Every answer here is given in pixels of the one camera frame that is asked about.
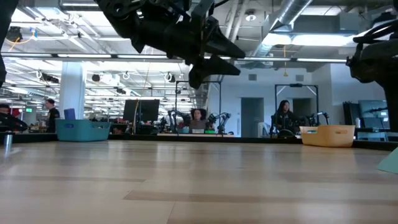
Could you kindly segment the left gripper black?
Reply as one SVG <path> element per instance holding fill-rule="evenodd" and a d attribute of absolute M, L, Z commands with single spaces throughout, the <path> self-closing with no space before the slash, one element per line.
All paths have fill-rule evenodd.
<path fill-rule="evenodd" d="M 189 15 L 190 1 L 143 1 L 142 18 L 133 28 L 132 46 L 141 53 L 148 45 L 166 53 L 167 58 L 180 57 L 193 64 L 188 83 L 199 89 L 211 75 L 235 75 L 240 70 L 217 55 L 244 58 L 245 52 L 221 31 L 213 16 L 215 2 L 200 1 Z M 204 59 L 204 54 L 212 55 Z"/>

